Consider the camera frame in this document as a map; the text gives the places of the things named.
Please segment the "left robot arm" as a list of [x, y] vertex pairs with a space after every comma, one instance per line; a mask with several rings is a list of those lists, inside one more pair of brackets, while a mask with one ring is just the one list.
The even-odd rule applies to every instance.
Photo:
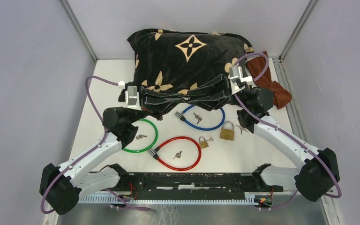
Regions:
[[133, 125], [134, 122], [148, 116], [162, 120], [163, 115], [188, 100], [188, 95], [128, 87], [126, 106], [107, 108], [101, 115], [104, 132], [98, 141], [59, 165], [49, 163], [43, 168], [39, 187], [41, 212], [64, 215], [87, 195], [112, 187], [118, 191], [126, 189], [129, 179], [118, 170], [108, 167], [92, 173], [92, 169], [135, 139], [138, 127]]

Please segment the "small silver keys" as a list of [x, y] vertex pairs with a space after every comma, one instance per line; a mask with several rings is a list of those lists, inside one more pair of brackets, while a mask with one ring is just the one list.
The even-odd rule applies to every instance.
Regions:
[[137, 140], [140, 140], [140, 139], [145, 138], [145, 137], [147, 137], [147, 136], [146, 135], [137, 135], [135, 138]]

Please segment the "blue cable lock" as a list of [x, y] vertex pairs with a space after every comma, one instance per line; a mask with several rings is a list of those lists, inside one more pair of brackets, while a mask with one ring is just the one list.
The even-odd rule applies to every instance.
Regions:
[[186, 117], [184, 116], [184, 113], [186, 113], [187, 111], [189, 111], [190, 109], [194, 108], [195, 105], [190, 105], [188, 106], [186, 109], [184, 109], [182, 112], [178, 112], [176, 111], [175, 112], [175, 116], [180, 119], [182, 122], [184, 122], [185, 124], [187, 124], [188, 126], [192, 127], [193, 129], [196, 129], [196, 130], [200, 130], [200, 131], [213, 131], [213, 130], [216, 130], [216, 129], [219, 129], [222, 127], [222, 125], [224, 124], [225, 122], [225, 111], [223, 110], [223, 108], [220, 109], [221, 113], [222, 113], [222, 119], [221, 121], [213, 126], [213, 127], [200, 127], [198, 126], [198, 124], [193, 124], [191, 122], [189, 122]]

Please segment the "large brass padlock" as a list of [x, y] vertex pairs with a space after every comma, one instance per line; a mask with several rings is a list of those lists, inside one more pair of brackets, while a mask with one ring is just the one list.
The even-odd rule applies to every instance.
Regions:
[[223, 140], [233, 141], [234, 135], [234, 124], [230, 121], [225, 121], [222, 124], [219, 138]]

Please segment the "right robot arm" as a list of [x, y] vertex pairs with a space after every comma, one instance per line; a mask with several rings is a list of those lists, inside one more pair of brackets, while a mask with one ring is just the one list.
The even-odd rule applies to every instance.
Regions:
[[273, 107], [271, 90], [256, 86], [239, 89], [220, 75], [181, 94], [188, 104], [207, 111], [221, 109], [226, 104], [239, 105], [237, 119], [241, 127], [268, 141], [294, 164], [294, 168], [266, 166], [252, 178], [255, 190], [264, 191], [270, 185], [278, 185], [294, 189], [312, 202], [323, 196], [342, 197], [335, 152], [330, 148], [321, 150], [283, 128], [268, 112]]

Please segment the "green cable lock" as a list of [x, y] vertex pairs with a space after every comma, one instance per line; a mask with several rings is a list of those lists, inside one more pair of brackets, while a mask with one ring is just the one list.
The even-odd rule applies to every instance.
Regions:
[[135, 123], [141, 125], [137, 135], [146, 135], [147, 137], [140, 140], [134, 139], [134, 143], [130, 144], [123, 150], [127, 153], [142, 153], [152, 148], [158, 140], [158, 128], [157, 126], [148, 119], [141, 119]]

